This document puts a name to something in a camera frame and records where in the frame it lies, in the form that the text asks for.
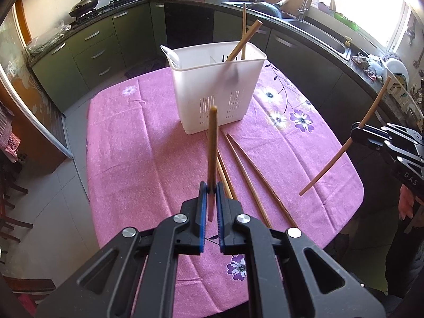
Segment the person's right hand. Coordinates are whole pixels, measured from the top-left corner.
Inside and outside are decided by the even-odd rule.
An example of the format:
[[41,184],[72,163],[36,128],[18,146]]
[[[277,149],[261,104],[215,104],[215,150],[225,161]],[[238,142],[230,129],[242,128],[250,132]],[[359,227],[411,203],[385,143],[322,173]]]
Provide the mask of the person's right hand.
[[415,195],[405,185],[400,188],[400,198],[398,202],[399,216],[401,220],[413,218],[413,206],[415,204]]

